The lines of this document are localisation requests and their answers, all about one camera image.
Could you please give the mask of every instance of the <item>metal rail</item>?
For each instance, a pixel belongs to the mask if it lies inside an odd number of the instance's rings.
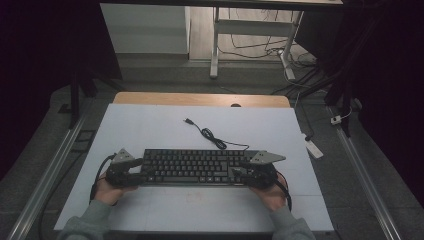
[[[34,223],[38,212],[43,206],[43,203],[46,200],[46,197],[49,194],[53,183],[56,180],[56,177],[59,174],[59,171],[62,168],[66,157],[68,156],[69,151],[71,150],[73,142],[78,136],[78,133],[87,117],[87,113],[91,108],[92,102],[92,99],[84,100],[82,104],[81,117],[76,122],[74,128],[68,130],[66,133],[65,138],[60,144],[46,171],[41,177],[41,180],[38,182],[37,187],[22,210],[21,215],[15,223],[15,226],[13,226],[12,231],[7,237],[8,240],[26,238],[28,231],[31,229],[31,226]]]
[[[356,150],[352,139],[346,137],[341,127],[337,127],[337,134],[339,135],[339,138],[343,144],[343,147],[346,150],[349,160],[353,166],[353,169],[355,170],[356,175],[358,176],[359,182],[361,183],[364,192],[368,197],[368,202],[376,212],[377,219],[380,222],[381,228],[384,234],[386,235],[386,238],[390,240],[401,240],[402,237],[399,233],[399,230],[397,229],[396,224],[393,221],[393,218],[390,215],[386,204],[378,193],[374,182],[368,174],[367,168],[364,165],[361,157],[359,156],[359,153]]]

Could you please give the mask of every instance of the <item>table surface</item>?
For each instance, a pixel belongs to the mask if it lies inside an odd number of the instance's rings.
[[[228,107],[234,99],[244,107]],[[84,212],[90,182],[101,161],[113,151],[124,147],[134,157],[140,157],[147,148],[216,149],[195,127],[182,121],[188,117],[222,139],[247,141],[250,149],[286,156],[286,160],[274,166],[290,183],[293,215],[305,218],[313,231],[331,231],[333,227],[296,115],[288,106],[283,96],[119,93],[105,113],[55,229],[62,229],[67,219]],[[268,211],[257,196],[243,187],[143,186],[119,201],[109,221],[112,230],[125,232],[273,231]]]
[[[289,100],[285,96],[199,93],[120,92],[115,96],[113,103],[221,107],[238,104],[241,107],[290,107]]]

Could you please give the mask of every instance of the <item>desk leg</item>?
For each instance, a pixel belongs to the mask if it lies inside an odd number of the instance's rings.
[[[303,12],[295,12],[295,14],[296,14],[296,17],[292,24],[290,34],[287,38],[286,46],[284,47],[284,51],[280,54],[280,59],[281,59],[281,62],[283,63],[284,71],[289,81],[295,80],[295,76],[289,62],[289,54],[290,54],[291,46],[294,41],[294,37],[296,36],[297,28],[299,27],[300,19],[302,18]]]
[[[71,123],[69,129],[73,129],[79,119],[79,84],[77,73],[74,73],[71,80]]]
[[[213,23],[213,46],[211,58],[210,78],[218,77],[218,27],[219,27],[219,7],[215,10],[215,19]]]

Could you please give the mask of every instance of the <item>metal stand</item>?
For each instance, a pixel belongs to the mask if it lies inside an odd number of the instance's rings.
[[[291,69],[288,56],[290,49],[296,36],[297,28],[299,27],[300,19],[303,12],[294,12],[296,17],[292,23],[289,22],[260,22],[260,21],[245,21],[219,19],[219,7],[215,9],[214,18],[214,35],[211,57],[210,78],[218,77],[218,35],[219,34],[234,34],[234,35],[251,35],[251,36],[276,36],[287,37],[286,46],[283,53],[280,54],[281,62],[284,66],[284,71],[288,80],[294,80],[295,76]]]

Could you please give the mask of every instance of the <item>metal frame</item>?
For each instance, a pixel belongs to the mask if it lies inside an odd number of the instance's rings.
[[[82,104],[82,113],[79,120],[75,123],[73,129],[68,130],[65,138],[57,149],[55,155],[47,166],[41,180],[38,182],[37,187],[34,189],[31,197],[26,203],[24,209],[21,212],[18,220],[12,228],[8,240],[25,239],[32,224],[34,223],[38,213],[43,206],[44,201],[49,194],[53,183],[55,182],[63,163],[71,150],[72,144],[74,143],[78,133],[84,124],[84,121],[89,113],[93,100],[85,99]]]
[[[354,2],[341,4],[337,2],[314,3],[310,2],[290,2],[273,0],[101,0],[100,3],[114,4],[141,4],[141,5],[162,5],[162,6],[193,6],[193,7],[225,7],[225,8],[251,8],[270,10],[294,10],[294,11],[352,11],[358,9],[376,8],[380,2],[373,4],[362,4]]]
[[[397,226],[392,216],[390,215],[386,204],[378,193],[374,182],[368,174],[368,170],[364,165],[358,151],[356,150],[352,139],[346,137],[344,131],[340,126],[337,127],[337,134],[339,135],[340,141],[346,150],[352,167],[355,170],[356,176],[358,176],[359,182],[361,183],[364,192],[367,195],[368,202],[376,213],[377,219],[380,222],[381,229],[386,235],[386,238],[390,240],[401,240],[402,237],[400,235],[400,232],[397,229]]]
[[[289,22],[259,22],[244,20],[220,20],[219,7],[215,9],[213,46],[211,56],[210,77],[218,77],[218,36],[219,34],[253,35],[253,36],[277,36],[287,37],[284,51],[279,52],[279,57],[284,67],[284,74],[289,81],[295,80],[291,64],[288,60],[290,49],[299,27],[303,12],[295,12],[296,16],[292,23]]]

